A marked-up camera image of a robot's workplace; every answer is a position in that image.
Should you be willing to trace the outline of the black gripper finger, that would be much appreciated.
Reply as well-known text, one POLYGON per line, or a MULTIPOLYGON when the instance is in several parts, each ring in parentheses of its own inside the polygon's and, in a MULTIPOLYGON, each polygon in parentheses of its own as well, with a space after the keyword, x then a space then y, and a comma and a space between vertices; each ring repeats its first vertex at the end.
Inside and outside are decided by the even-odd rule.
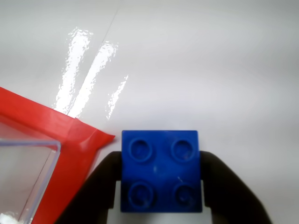
POLYGON ((213 224, 272 223, 260 200, 216 155, 200 152, 200 172, 213 224))
POLYGON ((116 182, 121 179, 121 152, 111 152, 90 174, 56 224, 106 224, 114 207, 116 182))

